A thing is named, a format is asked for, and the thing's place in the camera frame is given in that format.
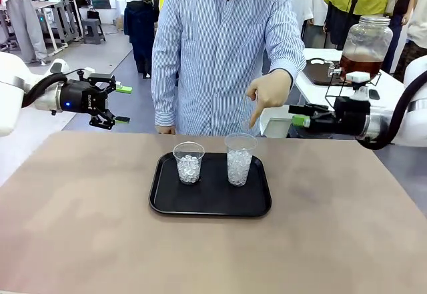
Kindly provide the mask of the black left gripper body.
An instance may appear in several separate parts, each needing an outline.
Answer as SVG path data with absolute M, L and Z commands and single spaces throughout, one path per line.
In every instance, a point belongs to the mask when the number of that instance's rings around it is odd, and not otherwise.
M 86 81 L 68 81 L 61 88 L 61 109 L 74 113 L 95 115 L 107 110 L 108 94 Z

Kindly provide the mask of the person's left hand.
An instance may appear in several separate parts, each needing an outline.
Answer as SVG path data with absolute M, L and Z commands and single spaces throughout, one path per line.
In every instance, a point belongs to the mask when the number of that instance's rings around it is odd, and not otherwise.
M 256 124 L 264 109 L 281 107 L 286 102 L 291 85 L 292 77 L 283 69 L 275 69 L 250 83 L 246 95 L 256 101 L 256 108 L 249 122 L 250 128 Z

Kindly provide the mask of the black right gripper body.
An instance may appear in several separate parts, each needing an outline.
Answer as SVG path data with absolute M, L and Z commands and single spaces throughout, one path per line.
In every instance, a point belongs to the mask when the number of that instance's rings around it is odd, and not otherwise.
M 334 113 L 337 134 L 361 136 L 370 114 L 370 102 L 339 96 L 334 102 Z

